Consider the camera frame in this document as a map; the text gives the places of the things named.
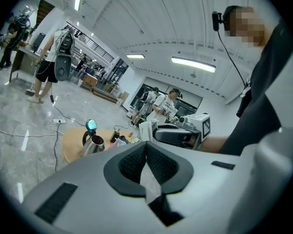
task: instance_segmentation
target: stainless steel kettle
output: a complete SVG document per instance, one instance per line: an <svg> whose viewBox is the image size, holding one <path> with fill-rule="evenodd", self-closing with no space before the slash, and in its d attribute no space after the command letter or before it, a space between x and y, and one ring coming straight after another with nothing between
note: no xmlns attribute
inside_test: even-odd
<svg viewBox="0 0 293 234"><path fill-rule="evenodd" d="M87 132L83 136L83 149L82 156L86 156L93 153L101 152L105 149L104 140L96 135L97 124L94 120L90 119L86 122Z"/></svg>

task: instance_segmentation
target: marble floor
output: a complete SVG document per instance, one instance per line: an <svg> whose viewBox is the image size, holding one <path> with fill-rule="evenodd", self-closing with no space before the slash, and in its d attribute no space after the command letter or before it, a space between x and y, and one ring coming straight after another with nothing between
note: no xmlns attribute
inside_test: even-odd
<svg viewBox="0 0 293 234"><path fill-rule="evenodd" d="M0 71L0 130L24 136L55 134L45 119L61 117L53 107L49 97L43 104L28 102L26 89L30 83L21 78L8 83L10 69ZM70 118L85 124L88 119L96 120L98 129L113 129L114 125L129 127L128 131L138 136L135 128L128 126L126 111L115 104L94 96L88 90L72 82L59 82L52 87L56 107ZM59 131L65 133L69 128L78 127L67 120ZM62 138L56 146L59 169L67 165L62 155ZM0 183L6 192L21 201L34 186L52 175L55 171L53 147L56 136L29 137L11 136L0 133Z"/></svg>

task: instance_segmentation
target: white ceiling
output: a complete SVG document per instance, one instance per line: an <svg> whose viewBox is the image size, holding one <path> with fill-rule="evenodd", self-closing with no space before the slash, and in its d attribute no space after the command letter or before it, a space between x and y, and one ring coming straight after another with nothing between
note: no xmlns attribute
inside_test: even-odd
<svg viewBox="0 0 293 234"><path fill-rule="evenodd" d="M193 83L226 99L237 96L242 81L226 56L211 13L223 13L229 5L252 6L275 26L278 14L267 0L47 0L64 10L100 38L131 67L156 73L158 80L175 77L176 83ZM260 52L248 49L238 39L220 35L244 80L251 74ZM126 54L141 53L145 59L129 60ZM174 64L171 57L196 59L216 66L215 73Z"/></svg>

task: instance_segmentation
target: man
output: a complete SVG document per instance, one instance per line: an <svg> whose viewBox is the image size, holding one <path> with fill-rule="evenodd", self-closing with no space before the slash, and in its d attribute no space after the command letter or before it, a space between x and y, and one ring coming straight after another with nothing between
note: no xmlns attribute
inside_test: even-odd
<svg viewBox="0 0 293 234"><path fill-rule="evenodd" d="M158 95L158 88L155 87L152 89L152 91L147 91L143 94L142 101L144 101L145 105L144 107L134 114L131 118L130 126L134 127L134 125L137 123L137 121L144 115L149 114L152 110L152 105L155 102L157 95Z"/></svg>
<svg viewBox="0 0 293 234"><path fill-rule="evenodd" d="M169 95L160 95L152 105L152 113L146 118L147 121L152 119L158 120L158 124L163 124L169 115L169 108L174 107L173 100L177 99L181 95L178 88L173 88Z"/></svg>
<svg viewBox="0 0 293 234"><path fill-rule="evenodd" d="M3 56L0 62L0 70L2 68L10 68L11 67L11 53L13 48L22 40L22 37L28 27L30 27L30 21L27 16L22 15L19 17L11 17L8 20L10 24L10 28L14 29L14 33L11 36L5 38L5 40L10 40L8 45L5 47L3 52Z"/></svg>
<svg viewBox="0 0 293 234"><path fill-rule="evenodd" d="M243 42L260 48L262 54L243 91L237 113L240 120L234 131L229 137L208 137L199 150L239 156L245 146L258 143L281 127L265 92L287 63L293 51L293 38L282 19L270 31L250 7L228 7L223 21L229 36L241 37Z"/></svg>
<svg viewBox="0 0 293 234"><path fill-rule="evenodd" d="M40 67L36 75L35 95L27 98L29 102L43 103L43 98L48 94L52 86L52 83L58 82L54 73L54 65L55 60L57 58L59 44L61 43L62 37L64 37L67 32L68 31L66 29L55 32L49 39L48 43L44 46L43 50L41 51L40 56L36 62L37 65L40 64ZM42 58L47 53L48 49L50 49L50 52L47 58L42 61ZM48 82L45 85L41 96L39 96L39 91L41 89L42 82L45 82L47 78Z"/></svg>
<svg viewBox="0 0 293 234"><path fill-rule="evenodd" d="M84 55L84 58L81 59L81 61L78 63L78 66L76 68L76 71L79 72L83 68L83 64L87 64L87 55Z"/></svg>

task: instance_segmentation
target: power strip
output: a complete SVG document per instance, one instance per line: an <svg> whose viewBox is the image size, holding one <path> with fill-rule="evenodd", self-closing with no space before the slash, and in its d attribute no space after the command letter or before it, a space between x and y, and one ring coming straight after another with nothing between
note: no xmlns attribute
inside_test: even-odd
<svg viewBox="0 0 293 234"><path fill-rule="evenodd" d="M55 118L55 119L52 120L52 122L53 122L54 124L59 124L60 121L61 121L61 124L65 124L65 123L66 123L66 120L63 119L63 118Z"/></svg>

